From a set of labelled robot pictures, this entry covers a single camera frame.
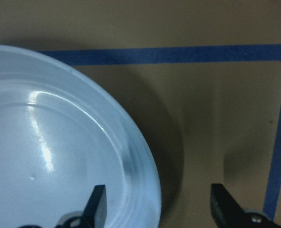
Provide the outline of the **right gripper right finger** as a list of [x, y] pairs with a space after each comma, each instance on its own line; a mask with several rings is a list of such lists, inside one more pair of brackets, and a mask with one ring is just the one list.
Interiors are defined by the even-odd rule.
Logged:
[[220, 183], [211, 184], [211, 216], [219, 228], [280, 228], [262, 212], [244, 210]]

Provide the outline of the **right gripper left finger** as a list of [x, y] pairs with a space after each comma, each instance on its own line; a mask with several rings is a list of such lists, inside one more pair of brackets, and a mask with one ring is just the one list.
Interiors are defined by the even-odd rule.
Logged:
[[107, 218], [105, 185], [96, 185], [80, 216], [72, 216], [57, 225], [58, 228], [104, 228]]

